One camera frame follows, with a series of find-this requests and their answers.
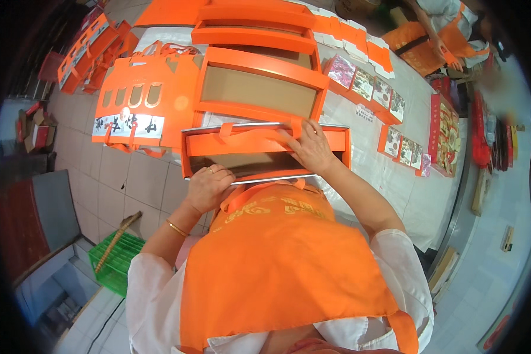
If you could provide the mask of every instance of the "person in background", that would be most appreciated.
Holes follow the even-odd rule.
[[[224,166],[202,168],[130,264],[133,353],[417,354],[429,343],[429,287],[394,209],[332,153],[318,123],[304,121],[298,141],[279,134],[350,205],[369,245],[303,179],[234,190]],[[187,237],[212,210],[208,234]]]
[[[407,22],[382,38],[421,76],[448,66],[462,72],[490,55],[490,44],[505,61],[506,51],[484,12],[474,13],[459,0],[405,0],[418,22]]]

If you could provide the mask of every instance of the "hand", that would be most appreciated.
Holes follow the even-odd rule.
[[[446,61],[444,53],[448,50],[446,48],[445,43],[440,39],[439,36],[436,38],[431,39],[431,47],[432,51],[435,53],[436,56],[438,56],[440,59]]]
[[[456,59],[457,59],[457,61],[449,64],[448,67],[463,73],[464,72],[464,67],[463,67],[464,66],[464,61],[462,59],[460,59],[460,58],[456,58]]]
[[[234,180],[234,174],[222,165],[212,165],[210,170],[203,167],[193,174],[184,203],[201,215],[211,211],[236,188],[231,186]]]
[[[303,167],[322,177],[331,166],[341,162],[332,153],[323,129],[317,122],[307,119],[303,121],[302,126],[303,131],[299,141],[284,130],[278,132],[289,138],[287,145],[294,151],[289,154]]]

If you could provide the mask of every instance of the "woman's left hand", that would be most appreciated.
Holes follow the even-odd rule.
[[[184,202],[201,214],[211,211],[235,189],[231,186],[234,180],[234,174],[222,165],[203,167],[192,176]]]

